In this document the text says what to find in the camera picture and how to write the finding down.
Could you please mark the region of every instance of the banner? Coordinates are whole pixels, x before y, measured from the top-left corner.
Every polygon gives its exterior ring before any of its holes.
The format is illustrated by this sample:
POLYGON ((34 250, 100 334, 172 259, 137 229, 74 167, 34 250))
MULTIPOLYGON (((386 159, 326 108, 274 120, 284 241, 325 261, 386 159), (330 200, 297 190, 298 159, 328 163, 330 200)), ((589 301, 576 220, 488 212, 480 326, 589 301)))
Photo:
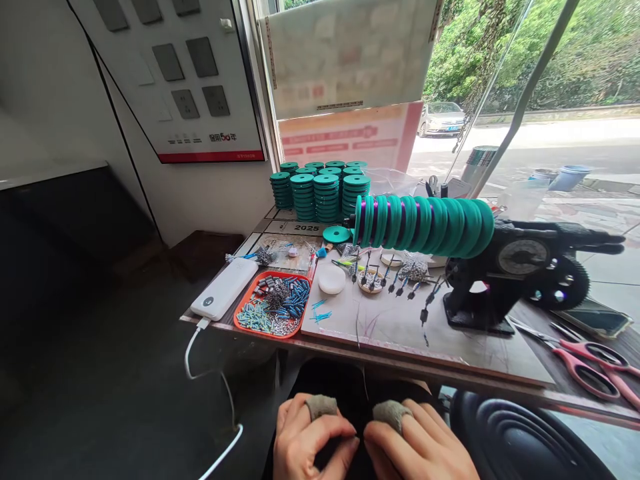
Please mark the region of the banner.
POLYGON ((285 162, 365 161, 407 171, 422 102, 278 122, 285 162))

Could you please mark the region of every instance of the charging cable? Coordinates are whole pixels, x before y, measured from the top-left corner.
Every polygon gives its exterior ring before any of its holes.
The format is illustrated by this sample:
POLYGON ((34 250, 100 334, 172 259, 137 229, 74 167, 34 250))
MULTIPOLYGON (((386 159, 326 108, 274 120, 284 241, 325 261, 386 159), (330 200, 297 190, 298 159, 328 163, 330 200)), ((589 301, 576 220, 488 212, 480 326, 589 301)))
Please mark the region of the charging cable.
MULTIPOLYGON (((211 320, 209 320, 208 318, 203 317, 202 320, 200 320, 198 322, 197 328, 196 328, 195 332, 193 333, 193 336, 191 337, 191 340, 189 341, 189 345, 187 346, 187 350, 185 352, 185 372, 187 373, 187 378, 189 380, 196 380, 197 378, 203 377, 204 375, 206 375, 206 374, 208 374, 208 373, 213 371, 213 370, 207 370, 206 372, 199 373, 198 375, 192 375, 191 374, 191 369, 189 368, 189 352, 191 351, 191 347, 193 346, 193 342, 194 342, 195 338, 198 336, 198 333, 200 333, 200 330, 204 330, 205 328, 207 328, 210 323, 211 323, 211 320)), ((212 472, 216 469, 216 467, 218 465, 220 465, 222 460, 225 459, 227 454, 231 451, 231 449, 238 442, 238 440, 240 439, 240 436, 242 435, 242 431, 243 431, 242 423, 238 423, 237 426, 235 425, 235 407, 233 406, 233 397, 231 396, 231 389, 229 388, 229 384, 227 382, 227 378, 225 377, 225 374, 222 373, 222 371, 220 372, 220 376, 222 376, 222 380, 225 382, 225 387, 227 388, 227 394, 229 396, 229 403, 231 404, 231 426, 232 426, 234 431, 237 431, 237 433, 235 434, 235 437, 233 438, 233 440, 231 441, 229 446, 226 448, 226 450, 224 450, 224 452, 222 452, 222 454, 217 458, 217 460, 215 462, 213 462, 212 466, 210 466, 209 469, 206 472, 204 472, 204 474, 202 475, 202 477, 199 478, 199 480, 206 480, 210 476, 210 474, 212 474, 212 472)))

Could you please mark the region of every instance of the hand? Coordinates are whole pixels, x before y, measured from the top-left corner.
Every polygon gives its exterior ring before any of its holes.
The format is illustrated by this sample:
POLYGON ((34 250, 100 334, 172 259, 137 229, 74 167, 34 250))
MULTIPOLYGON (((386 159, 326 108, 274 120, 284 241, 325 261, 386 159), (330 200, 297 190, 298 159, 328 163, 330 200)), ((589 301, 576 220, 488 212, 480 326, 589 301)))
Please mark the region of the hand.
POLYGON ((413 400, 402 404, 413 413, 413 418, 402 416, 402 437, 378 421, 365 428, 379 480, 479 480, 469 453, 432 406, 413 400))
POLYGON ((305 400, 311 395, 298 393, 278 409, 278 421, 273 446, 273 478, 275 480, 342 480, 360 440, 355 428, 338 415, 323 415, 311 422, 305 400), (336 449, 326 468, 319 471, 313 466, 316 454, 330 438, 346 437, 336 449))

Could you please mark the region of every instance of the white wall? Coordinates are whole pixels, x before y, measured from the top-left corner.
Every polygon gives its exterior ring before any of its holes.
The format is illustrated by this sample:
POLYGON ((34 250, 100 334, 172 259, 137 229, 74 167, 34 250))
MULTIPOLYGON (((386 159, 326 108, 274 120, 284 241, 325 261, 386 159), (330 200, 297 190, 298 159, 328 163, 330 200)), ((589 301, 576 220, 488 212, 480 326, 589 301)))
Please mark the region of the white wall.
POLYGON ((47 168, 53 162, 47 150, 0 106, 0 172, 22 163, 47 168))
POLYGON ((273 206, 269 162, 163 165, 108 83, 164 241, 173 246, 195 229, 250 234, 273 206))
POLYGON ((147 211, 85 36, 65 0, 0 5, 0 102, 52 162, 105 160, 147 211))
MULTIPOLYGON (((65 0, 0 6, 0 102, 52 161, 106 160, 142 193, 84 34, 65 0)), ((169 246, 196 229, 250 233, 271 206, 268 162, 162 165, 115 88, 134 162, 169 246)))

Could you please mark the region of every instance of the car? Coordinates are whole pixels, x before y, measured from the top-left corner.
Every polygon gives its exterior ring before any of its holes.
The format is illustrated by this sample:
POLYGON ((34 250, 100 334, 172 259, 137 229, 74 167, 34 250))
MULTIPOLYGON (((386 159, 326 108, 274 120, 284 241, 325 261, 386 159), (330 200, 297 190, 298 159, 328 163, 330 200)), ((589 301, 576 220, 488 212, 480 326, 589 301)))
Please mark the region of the car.
POLYGON ((418 135, 455 137, 465 124, 465 112, 454 102, 428 102, 422 107, 418 135))

